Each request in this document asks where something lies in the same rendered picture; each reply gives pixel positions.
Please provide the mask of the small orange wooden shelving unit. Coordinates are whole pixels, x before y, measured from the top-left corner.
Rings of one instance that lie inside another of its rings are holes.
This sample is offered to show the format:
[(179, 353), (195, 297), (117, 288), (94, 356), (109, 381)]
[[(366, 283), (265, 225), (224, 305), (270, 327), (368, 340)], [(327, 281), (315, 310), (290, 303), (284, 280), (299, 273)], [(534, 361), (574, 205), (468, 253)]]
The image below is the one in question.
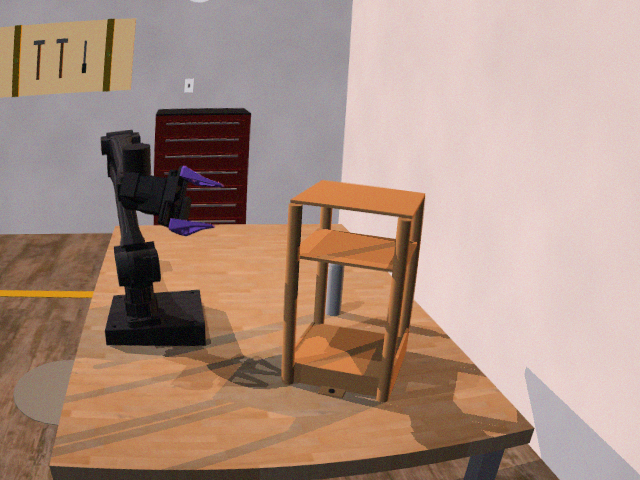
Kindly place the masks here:
[[(303, 205), (321, 213), (320, 228), (301, 243)], [(389, 400), (406, 354), (424, 205), (425, 193), (325, 180), (290, 200), (283, 384), (319, 386), (318, 394), (337, 398), (352, 392)], [(396, 239), (331, 230), (333, 208), (399, 217)], [(314, 322), (296, 342), (300, 259), (317, 261), (317, 275)], [(392, 272), (385, 334), (324, 324), (329, 263)]]

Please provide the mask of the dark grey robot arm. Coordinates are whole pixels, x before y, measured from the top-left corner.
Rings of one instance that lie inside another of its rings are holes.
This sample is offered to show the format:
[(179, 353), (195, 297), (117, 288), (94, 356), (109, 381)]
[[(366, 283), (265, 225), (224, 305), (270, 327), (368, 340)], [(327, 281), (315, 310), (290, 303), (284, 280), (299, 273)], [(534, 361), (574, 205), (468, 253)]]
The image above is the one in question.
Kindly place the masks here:
[(107, 155), (107, 173), (115, 195), (118, 183), (115, 197), (122, 233), (120, 246), (114, 246), (114, 256), (119, 287), (125, 287), (127, 324), (129, 328), (160, 325), (162, 315), (153, 288), (153, 282), (161, 281), (158, 253), (154, 241), (145, 242), (136, 211), (159, 216), (167, 178), (151, 175), (150, 145), (141, 143), (139, 132), (124, 130), (106, 136), (101, 137), (101, 152)]

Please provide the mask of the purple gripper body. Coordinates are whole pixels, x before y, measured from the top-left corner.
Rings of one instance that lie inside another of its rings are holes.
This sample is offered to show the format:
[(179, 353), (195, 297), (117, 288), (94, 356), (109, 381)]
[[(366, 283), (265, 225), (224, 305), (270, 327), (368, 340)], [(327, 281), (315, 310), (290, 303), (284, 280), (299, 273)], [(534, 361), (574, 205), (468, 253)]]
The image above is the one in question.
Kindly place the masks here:
[(189, 181), (180, 177), (181, 168), (182, 166), (179, 170), (170, 170), (168, 174), (158, 218), (158, 224), (165, 227), (169, 227), (170, 219), (188, 221), (192, 199), (185, 196)]

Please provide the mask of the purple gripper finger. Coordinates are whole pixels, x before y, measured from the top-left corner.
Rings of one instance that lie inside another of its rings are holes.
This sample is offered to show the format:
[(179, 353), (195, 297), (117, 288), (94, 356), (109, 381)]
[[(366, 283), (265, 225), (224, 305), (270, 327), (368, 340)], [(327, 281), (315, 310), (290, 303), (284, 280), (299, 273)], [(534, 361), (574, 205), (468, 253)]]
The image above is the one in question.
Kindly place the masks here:
[[(188, 228), (191, 227), (191, 228)], [(179, 219), (170, 219), (169, 230), (173, 231), (182, 236), (189, 236), (196, 232), (205, 229), (215, 228), (214, 225), (201, 223), (201, 222), (193, 222)]]
[[(218, 183), (216, 181), (207, 179), (201, 175), (199, 175), (198, 173), (194, 172), (193, 170), (189, 169), (186, 166), (182, 166), (181, 168), (181, 173), (180, 173), (180, 177), (186, 179), (187, 181), (197, 185), (197, 186), (207, 186), (207, 187), (224, 187), (223, 184)], [(199, 181), (204, 181), (203, 182), (199, 182)], [(210, 185), (209, 183), (211, 183), (212, 185)]]

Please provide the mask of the grey bottle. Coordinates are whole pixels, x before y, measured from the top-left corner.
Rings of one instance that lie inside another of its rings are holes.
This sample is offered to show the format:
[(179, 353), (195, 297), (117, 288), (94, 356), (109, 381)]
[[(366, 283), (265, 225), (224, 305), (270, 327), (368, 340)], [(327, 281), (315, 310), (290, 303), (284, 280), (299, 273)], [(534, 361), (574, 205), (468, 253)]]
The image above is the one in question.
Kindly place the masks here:
[(329, 263), (325, 314), (338, 316), (341, 314), (344, 265)]

